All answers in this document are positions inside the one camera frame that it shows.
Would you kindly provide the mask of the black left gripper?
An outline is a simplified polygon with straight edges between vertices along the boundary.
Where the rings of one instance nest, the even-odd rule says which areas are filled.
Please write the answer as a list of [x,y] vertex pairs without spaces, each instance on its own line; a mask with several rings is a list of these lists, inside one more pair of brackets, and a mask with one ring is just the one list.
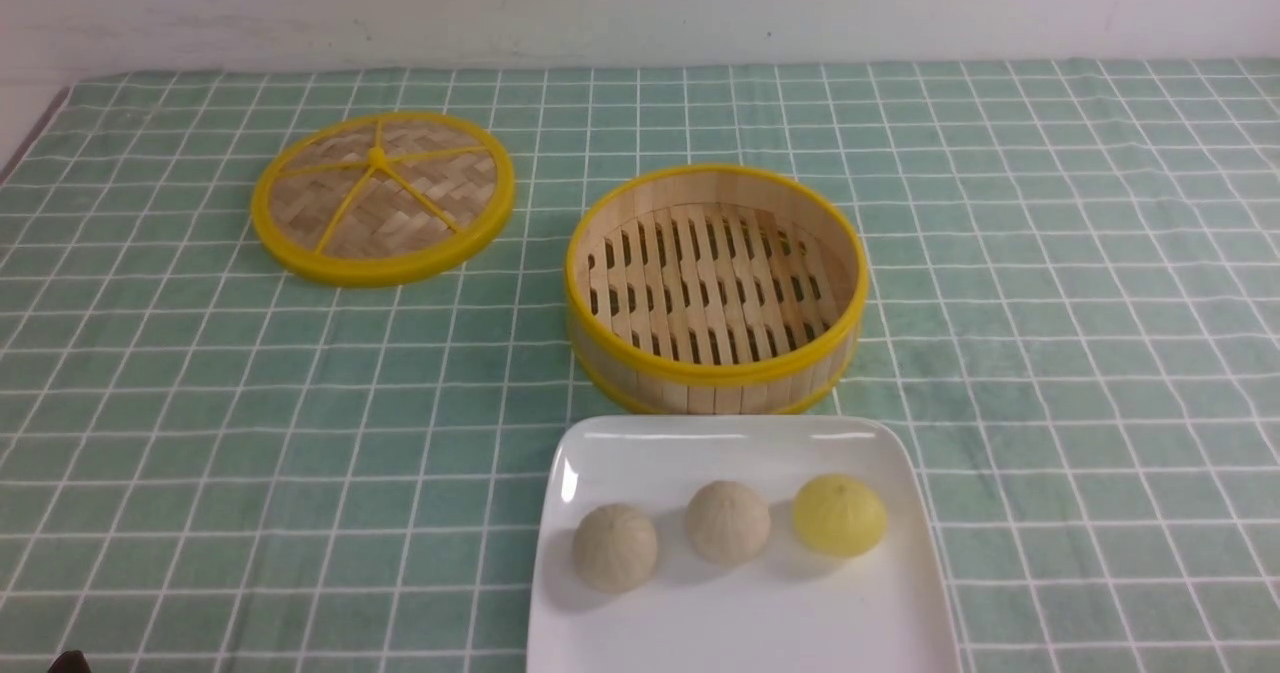
[[61,653],[51,664],[50,673],[91,673],[92,669],[81,650]]

